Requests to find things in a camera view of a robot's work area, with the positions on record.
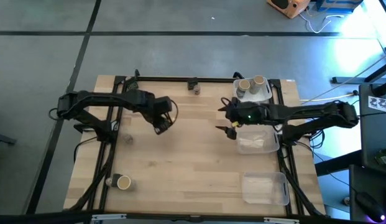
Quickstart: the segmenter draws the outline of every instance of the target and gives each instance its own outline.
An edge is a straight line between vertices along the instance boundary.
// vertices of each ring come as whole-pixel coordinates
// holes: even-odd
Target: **table leg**
[[[362,166],[361,150],[317,163],[315,166],[317,176],[319,177],[336,171],[348,169],[351,164]]]
[[[0,142],[4,142],[4,143],[8,143],[8,144],[15,144],[16,140],[0,134]]]

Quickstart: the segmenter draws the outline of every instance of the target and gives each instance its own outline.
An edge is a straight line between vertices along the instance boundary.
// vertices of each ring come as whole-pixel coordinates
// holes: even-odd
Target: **orange speaker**
[[[292,19],[306,9],[310,0],[267,0],[267,3]]]

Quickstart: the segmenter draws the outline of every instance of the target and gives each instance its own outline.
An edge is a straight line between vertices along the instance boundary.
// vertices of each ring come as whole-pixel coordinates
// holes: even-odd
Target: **plastic tray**
[[[246,172],[242,178],[242,198],[247,203],[288,205],[288,182],[281,172]]]
[[[237,150],[240,154],[258,154],[280,148],[277,133],[267,125],[244,125],[237,129]]]
[[[246,78],[246,80],[248,80],[248,82],[250,82],[252,80],[252,78]],[[273,96],[273,93],[271,91],[271,87],[269,85],[269,82],[267,81],[267,79],[265,77],[264,77],[264,80],[265,80],[265,84],[262,85],[262,88],[260,88],[256,94],[252,94],[252,93],[250,93],[249,90],[247,90],[245,92],[244,97],[242,97],[242,98],[237,97],[237,87],[238,87],[238,84],[241,81],[241,79],[235,80],[233,82],[234,96],[237,97],[241,102],[247,102],[247,101],[262,102],[262,101],[266,101],[266,100],[270,99]]]

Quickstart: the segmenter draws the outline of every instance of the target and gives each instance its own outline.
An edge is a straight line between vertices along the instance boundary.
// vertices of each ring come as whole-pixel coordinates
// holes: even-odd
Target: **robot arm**
[[[263,124],[275,126],[283,124],[282,139],[288,144],[299,140],[304,134],[315,133],[332,126],[352,128],[359,122],[354,107],[341,101],[296,107],[267,103],[257,104],[254,102],[241,103],[235,97],[231,101],[222,98],[222,102],[225,106],[218,109],[218,111],[226,112],[226,118],[231,121],[232,127],[218,126],[217,128],[224,130],[230,139],[236,139],[235,127],[241,127],[242,125]],[[308,118],[314,120],[298,126],[287,124],[287,121],[291,119]]]
[[[142,90],[129,90],[125,93],[79,91],[61,96],[57,105],[58,119],[78,120],[82,125],[75,128],[80,132],[84,128],[94,129],[99,141],[108,141],[114,137],[111,125],[84,110],[87,106],[122,106],[134,113],[139,112],[153,125],[157,134],[163,133],[173,124],[167,116],[172,110],[172,101],[167,96],[156,98],[153,93]]]

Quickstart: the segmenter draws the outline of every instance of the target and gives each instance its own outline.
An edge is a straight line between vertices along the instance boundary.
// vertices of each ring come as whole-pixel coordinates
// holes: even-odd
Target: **wooden tabletop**
[[[95,92],[111,92],[115,76],[100,75]],[[285,104],[300,104],[294,80],[282,80]],[[279,172],[276,153],[241,155],[236,141],[228,139],[215,125],[229,125],[221,97],[232,97],[232,83],[200,83],[201,94],[187,90],[185,82],[139,82],[139,89],[156,97],[169,96],[179,107],[176,123],[161,135],[139,113],[123,110],[112,173],[130,176],[136,189],[108,191],[107,212],[188,215],[284,216],[281,205],[248,204],[242,199],[244,172]],[[105,119],[106,107],[91,107],[90,113]],[[300,124],[303,121],[290,121]],[[132,135],[132,145],[125,136]],[[82,141],[94,137],[84,133]],[[76,203],[92,181],[100,142],[91,141],[78,150],[64,208]],[[312,154],[302,146],[293,147],[300,187],[322,213],[325,213]],[[101,194],[98,187],[95,205]],[[290,187],[293,213],[295,197]]]

